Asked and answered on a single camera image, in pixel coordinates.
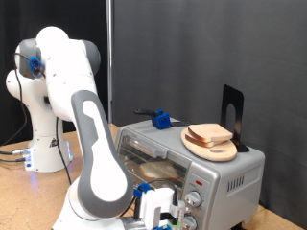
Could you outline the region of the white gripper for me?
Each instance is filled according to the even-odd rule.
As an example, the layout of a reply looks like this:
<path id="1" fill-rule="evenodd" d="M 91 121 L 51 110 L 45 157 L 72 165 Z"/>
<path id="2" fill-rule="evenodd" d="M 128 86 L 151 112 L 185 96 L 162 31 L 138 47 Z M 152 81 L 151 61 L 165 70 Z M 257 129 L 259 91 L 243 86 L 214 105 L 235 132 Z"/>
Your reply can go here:
<path id="1" fill-rule="evenodd" d="M 167 224 L 175 217 L 173 195 L 174 191 L 170 188 L 148 190 L 142 194 L 139 217 L 147 230 Z"/>

